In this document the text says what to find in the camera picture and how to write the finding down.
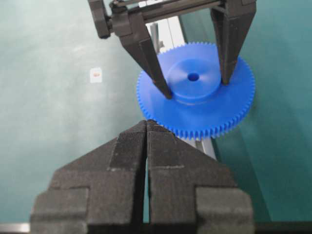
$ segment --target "green table surface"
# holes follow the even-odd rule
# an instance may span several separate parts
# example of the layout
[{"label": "green table surface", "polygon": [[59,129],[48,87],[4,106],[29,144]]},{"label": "green table surface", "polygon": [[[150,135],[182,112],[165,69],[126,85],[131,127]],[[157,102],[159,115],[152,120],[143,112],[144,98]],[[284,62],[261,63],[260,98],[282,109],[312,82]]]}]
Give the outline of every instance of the green table surface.
[{"label": "green table surface", "polygon": [[[256,221],[312,220],[311,7],[258,1],[241,52],[254,104],[214,142]],[[97,38],[86,0],[2,0],[0,19],[0,222],[25,222],[55,169],[143,119],[140,68],[115,35]],[[181,19],[188,41],[215,40],[208,10]],[[94,67],[102,83],[89,82]]]}]

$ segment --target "gear teeth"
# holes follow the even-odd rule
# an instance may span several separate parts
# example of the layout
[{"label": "gear teeth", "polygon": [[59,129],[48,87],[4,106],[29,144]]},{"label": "gear teeth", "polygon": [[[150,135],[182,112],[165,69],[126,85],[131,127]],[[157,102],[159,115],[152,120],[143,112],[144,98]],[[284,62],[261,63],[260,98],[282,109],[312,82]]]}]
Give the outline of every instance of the gear teeth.
[{"label": "gear teeth", "polygon": [[[190,43],[186,43],[183,45],[179,45],[175,48],[171,48],[168,49],[164,52],[161,52],[158,56],[162,57],[165,54],[167,54],[168,52],[174,50],[174,49],[179,49],[179,48],[183,48],[185,46],[189,46],[189,45],[213,45],[215,46],[215,44],[210,43],[210,42],[190,42]],[[204,138],[216,138],[219,137],[220,135],[224,135],[226,133],[228,133],[230,130],[232,130],[233,128],[235,128],[238,123],[247,115],[247,113],[250,110],[251,104],[254,100],[254,95],[255,95],[255,80],[254,80],[254,75],[253,75],[253,71],[251,69],[251,67],[247,64],[244,63],[246,65],[246,68],[248,69],[248,73],[250,75],[250,77],[252,78],[252,83],[251,83],[251,96],[249,97],[246,105],[244,106],[243,110],[240,111],[237,115],[235,115],[232,119],[228,120],[225,124],[221,125],[221,126],[215,126],[215,127],[211,127],[210,129],[198,129],[198,130],[192,130],[192,131],[187,131],[187,130],[181,130],[181,129],[177,129],[173,126],[167,126],[164,125],[162,123],[160,123],[159,121],[157,121],[151,114],[148,113],[148,111],[144,108],[142,101],[141,101],[141,97],[139,94],[139,87],[140,87],[140,80],[144,74],[144,72],[142,71],[138,77],[138,81],[136,83],[136,97],[137,97],[137,101],[139,104],[139,107],[144,115],[144,117],[146,119],[152,119],[154,121],[156,121],[159,125],[162,125],[163,127],[165,127],[166,129],[170,130],[171,132],[173,132],[177,137],[179,138],[184,138],[184,139],[198,139],[198,140],[202,140]]]}]

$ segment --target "blue plastic gear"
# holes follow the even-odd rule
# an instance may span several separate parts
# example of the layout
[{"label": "blue plastic gear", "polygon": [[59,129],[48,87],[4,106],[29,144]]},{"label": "blue plastic gear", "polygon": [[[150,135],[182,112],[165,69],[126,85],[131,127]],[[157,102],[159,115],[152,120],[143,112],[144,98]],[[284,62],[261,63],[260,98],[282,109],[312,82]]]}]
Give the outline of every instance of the blue plastic gear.
[{"label": "blue plastic gear", "polygon": [[217,48],[190,43],[158,55],[171,100],[142,72],[137,100],[146,119],[153,119],[180,138],[218,137],[235,127],[248,113],[255,81],[249,65],[238,58],[229,85],[221,83]]}]

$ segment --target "black clamp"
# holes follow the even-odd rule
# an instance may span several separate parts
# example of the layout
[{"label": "black clamp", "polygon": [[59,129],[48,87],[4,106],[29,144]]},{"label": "black clamp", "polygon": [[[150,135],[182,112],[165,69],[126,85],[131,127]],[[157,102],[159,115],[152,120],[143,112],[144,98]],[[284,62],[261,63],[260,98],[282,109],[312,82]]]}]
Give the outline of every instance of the black clamp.
[{"label": "black clamp", "polygon": [[102,0],[88,0],[99,37],[107,38],[111,32],[115,32],[122,46],[151,77],[155,86],[166,98],[171,98],[171,91],[163,76],[145,24],[211,8],[222,83],[229,84],[239,52],[256,13],[256,0],[166,0],[128,10],[127,5],[140,1],[112,1],[110,3],[112,16],[109,17]]},{"label": "black clamp", "polygon": [[151,120],[58,169],[30,222],[32,234],[254,233],[250,197],[230,170]]}]

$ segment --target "spur gear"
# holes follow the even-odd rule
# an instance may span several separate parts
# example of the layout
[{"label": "spur gear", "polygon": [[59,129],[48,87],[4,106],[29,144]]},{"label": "spur gear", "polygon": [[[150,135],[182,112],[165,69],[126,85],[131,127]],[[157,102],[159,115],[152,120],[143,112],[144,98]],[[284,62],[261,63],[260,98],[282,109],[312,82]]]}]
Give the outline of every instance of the spur gear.
[{"label": "spur gear", "polygon": [[228,132],[248,113],[255,81],[242,58],[238,58],[229,85],[221,83],[214,44],[186,44],[160,54],[158,59],[173,98],[166,99],[141,72],[136,94],[145,118],[180,138],[203,139]]}]

